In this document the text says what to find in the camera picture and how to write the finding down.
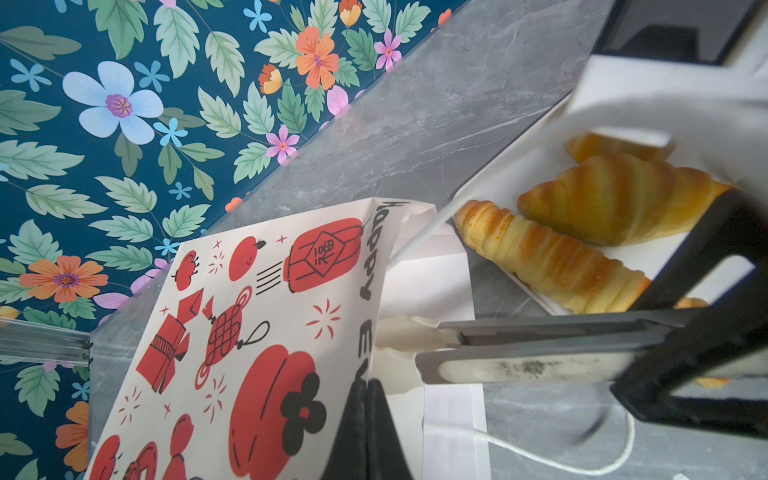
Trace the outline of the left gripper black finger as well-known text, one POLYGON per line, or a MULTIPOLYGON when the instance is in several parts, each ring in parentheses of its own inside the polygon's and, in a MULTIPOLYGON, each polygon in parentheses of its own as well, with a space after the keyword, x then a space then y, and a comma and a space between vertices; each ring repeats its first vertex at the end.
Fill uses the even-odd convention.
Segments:
POLYGON ((411 477, 381 382, 377 379, 354 381, 321 478, 411 477))

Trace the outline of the round yellow fluted bread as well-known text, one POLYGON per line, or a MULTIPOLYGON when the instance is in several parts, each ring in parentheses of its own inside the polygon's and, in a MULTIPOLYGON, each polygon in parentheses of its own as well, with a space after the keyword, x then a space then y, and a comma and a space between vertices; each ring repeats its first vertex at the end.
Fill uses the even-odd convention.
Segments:
POLYGON ((676 146, 674 141, 668 142, 663 147, 657 147, 596 133, 586 133, 566 142, 565 150, 577 164, 582 164, 595 156, 613 154, 632 155, 649 162, 665 162, 676 146))

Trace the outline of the long ridged horn bread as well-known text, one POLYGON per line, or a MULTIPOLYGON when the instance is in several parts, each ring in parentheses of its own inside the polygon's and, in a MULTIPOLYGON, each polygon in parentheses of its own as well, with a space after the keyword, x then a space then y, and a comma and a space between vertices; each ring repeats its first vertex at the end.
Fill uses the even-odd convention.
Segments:
POLYGON ((577 314, 625 312, 651 284, 643 272, 491 201, 467 202, 454 223, 481 257, 577 314))

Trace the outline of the striped yellow bread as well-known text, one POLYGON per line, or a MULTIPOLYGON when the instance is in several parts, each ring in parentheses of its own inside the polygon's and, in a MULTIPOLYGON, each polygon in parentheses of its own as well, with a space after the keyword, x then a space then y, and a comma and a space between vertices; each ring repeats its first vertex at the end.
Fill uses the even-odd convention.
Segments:
POLYGON ((731 189, 698 169, 609 154, 534 186, 517 208, 558 232, 615 247, 689 232, 731 189))

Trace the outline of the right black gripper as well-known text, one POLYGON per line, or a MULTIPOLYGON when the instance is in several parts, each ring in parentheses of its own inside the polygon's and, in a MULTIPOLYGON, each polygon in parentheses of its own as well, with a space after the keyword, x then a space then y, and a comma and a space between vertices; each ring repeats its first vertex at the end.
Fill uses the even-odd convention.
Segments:
POLYGON ((672 392, 766 348, 767 211, 739 189, 720 195, 629 312, 440 322, 398 316, 378 323, 375 346, 415 353, 425 384, 618 378, 613 395, 640 421, 764 438, 766 401, 672 392), (749 260, 753 270, 710 306, 677 308, 689 289, 730 256, 749 260), (674 330, 664 340, 612 335, 657 328, 674 330))

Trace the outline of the red white paper bag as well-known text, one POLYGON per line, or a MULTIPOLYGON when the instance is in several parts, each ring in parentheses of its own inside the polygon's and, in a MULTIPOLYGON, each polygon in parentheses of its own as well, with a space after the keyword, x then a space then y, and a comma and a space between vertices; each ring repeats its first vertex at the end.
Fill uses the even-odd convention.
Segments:
MULTIPOLYGON (((676 143, 624 128, 588 133, 676 143)), ((415 353, 375 346, 378 323, 580 314, 481 257, 458 232, 459 209, 444 207, 372 197, 183 243, 138 343, 94 346, 129 366, 93 431, 86 477, 322 479, 358 379, 381 382, 411 478, 475 477, 493 437, 474 426, 479 407, 464 396, 484 383, 423 383, 415 353)), ((583 242, 652 283, 689 233, 583 242)), ((753 268, 722 260, 677 308, 710 306, 753 268)), ((765 376, 766 348, 701 377, 765 376)))

